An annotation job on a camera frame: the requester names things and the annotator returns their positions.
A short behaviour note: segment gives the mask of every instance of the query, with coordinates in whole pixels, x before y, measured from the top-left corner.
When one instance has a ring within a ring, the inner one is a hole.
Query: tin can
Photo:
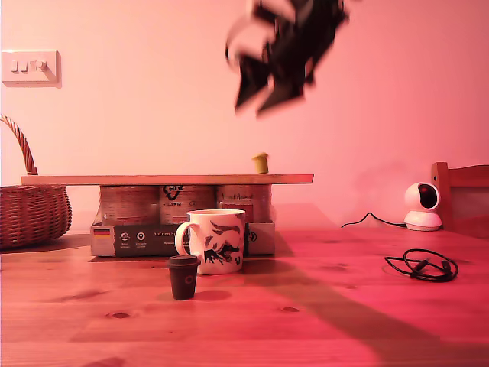
[[[101,186],[102,224],[158,224],[158,186]]]
[[[241,209],[248,223],[272,222],[271,185],[222,185],[217,188],[219,209]]]
[[[160,187],[160,223],[180,224],[191,210],[216,209],[215,188],[206,185]]]

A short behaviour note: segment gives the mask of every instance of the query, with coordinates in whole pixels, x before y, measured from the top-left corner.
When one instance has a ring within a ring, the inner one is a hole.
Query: wall switch plate
[[[2,82],[57,83],[58,60],[56,50],[2,51]]]

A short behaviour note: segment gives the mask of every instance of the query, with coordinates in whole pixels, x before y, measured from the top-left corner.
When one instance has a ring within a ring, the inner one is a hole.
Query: security camera
[[[440,203],[438,189],[430,183],[418,182],[409,186],[404,194],[409,212],[404,218],[408,229],[414,231],[436,231],[442,220],[436,214]]]

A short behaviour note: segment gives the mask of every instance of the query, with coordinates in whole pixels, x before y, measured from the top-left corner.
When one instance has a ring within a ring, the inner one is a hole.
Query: black cable
[[[383,220],[383,219],[377,218],[377,217],[376,217],[376,216],[375,216],[375,215],[374,215],[372,212],[368,212],[367,214],[365,214],[365,216],[364,216],[362,219],[360,219],[358,222],[353,222],[353,223],[346,223],[346,224],[344,224],[344,225],[342,226],[342,228],[343,228],[344,226],[349,226],[349,225],[351,225],[351,224],[359,224],[360,222],[364,221],[364,220],[365,220],[365,218],[367,218],[369,214],[370,214],[371,216],[373,216],[373,217],[374,217],[376,220],[380,220],[381,222],[384,222],[384,223],[386,223],[386,224],[390,224],[390,225],[392,225],[392,226],[398,226],[398,227],[403,227],[403,228],[406,228],[406,223],[391,223],[391,222],[387,222],[387,221],[385,221],[385,220]]]
[[[442,266],[440,267],[438,265],[432,264],[431,262],[429,262],[429,259],[416,260],[414,258],[407,258],[407,254],[409,254],[411,252],[426,252],[428,254],[438,256],[438,257],[443,259],[442,260]],[[386,256],[386,257],[384,257],[384,259],[392,268],[396,269],[398,272],[400,272],[402,274],[409,275],[411,278],[418,279],[421,281],[434,281],[434,282],[438,282],[438,283],[447,282],[447,281],[454,280],[458,274],[458,265],[455,261],[453,261],[449,258],[446,258],[445,256],[439,254],[438,252],[426,250],[424,248],[412,248],[410,250],[407,250],[406,252],[404,252],[404,256],[402,258],[395,258],[393,256]],[[404,261],[406,266],[411,271],[405,271],[405,270],[399,269],[396,265],[392,264],[392,262],[390,262],[390,260]],[[415,263],[417,263],[417,265],[413,268],[411,266],[410,262],[415,262]],[[452,266],[450,264],[452,264],[454,266],[455,271],[452,271]],[[423,273],[422,270],[427,265],[429,265],[435,269],[440,270],[443,273],[443,275],[430,275],[430,274]]]

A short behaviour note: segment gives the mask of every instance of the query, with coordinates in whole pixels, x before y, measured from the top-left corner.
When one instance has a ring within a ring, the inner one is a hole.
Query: pink wall
[[[62,86],[2,85],[2,113],[41,174],[252,173],[266,151],[271,173],[316,175],[274,187],[278,226],[367,211],[402,221],[405,189],[429,180],[432,162],[489,161],[489,1],[347,6],[306,102],[256,120],[257,104],[234,113],[239,80],[223,49],[245,0],[3,0],[2,49],[57,49]],[[2,185],[22,174],[2,127]],[[86,231],[98,190],[73,187],[70,199],[73,231]]]

